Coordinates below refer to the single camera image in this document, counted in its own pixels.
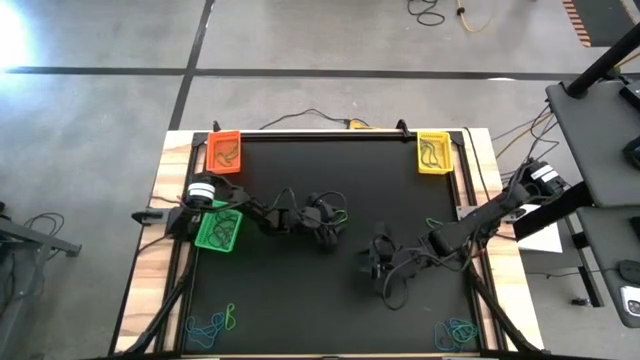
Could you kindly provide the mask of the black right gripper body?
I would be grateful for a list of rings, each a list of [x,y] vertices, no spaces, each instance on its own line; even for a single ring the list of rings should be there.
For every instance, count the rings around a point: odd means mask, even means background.
[[[424,243],[404,246],[393,240],[389,241],[391,247],[391,260],[387,270],[394,274],[417,274],[428,266],[425,256],[428,248]]]

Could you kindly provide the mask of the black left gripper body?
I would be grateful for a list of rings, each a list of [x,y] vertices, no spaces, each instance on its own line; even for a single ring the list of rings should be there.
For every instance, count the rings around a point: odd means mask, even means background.
[[[318,210],[315,208],[279,210],[279,229],[285,233],[310,233],[317,228]]]

